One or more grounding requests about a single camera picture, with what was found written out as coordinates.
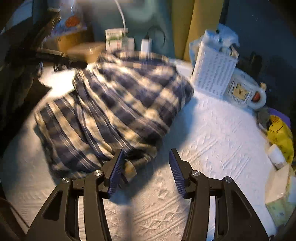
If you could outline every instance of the curtain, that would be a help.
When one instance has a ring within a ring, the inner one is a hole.
[[[175,57],[190,61],[189,43],[206,29],[216,30],[224,0],[172,0],[171,19]]]

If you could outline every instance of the plaid shirt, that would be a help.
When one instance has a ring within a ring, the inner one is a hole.
[[[52,170],[72,178],[100,169],[121,148],[130,181],[193,94],[168,58],[142,52],[102,53],[73,85],[35,115]]]

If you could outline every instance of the yellow package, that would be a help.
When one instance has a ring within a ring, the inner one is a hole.
[[[276,144],[283,153],[287,163],[291,164],[294,158],[293,136],[289,127],[278,116],[271,115],[271,126],[267,137],[272,144]]]

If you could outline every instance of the folded plaid fabric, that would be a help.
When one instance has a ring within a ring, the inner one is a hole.
[[[100,169],[121,148],[130,181],[193,94],[166,57],[142,52],[102,53],[73,85],[35,115],[52,170],[72,178]]]

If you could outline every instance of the metal bolt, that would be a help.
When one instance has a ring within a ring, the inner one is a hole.
[[[103,174],[103,172],[101,171],[101,170],[96,170],[96,171],[94,171],[94,175],[95,176],[100,176],[100,175],[102,175]]]
[[[232,178],[231,177],[224,177],[224,181],[227,182],[227,183],[231,183]]]
[[[193,171],[191,172],[191,174],[192,174],[193,176],[197,177],[197,176],[200,175],[200,171],[193,170]]]
[[[63,179],[62,179],[62,182],[63,183],[68,183],[70,181],[70,178],[68,178],[68,177],[64,177]]]

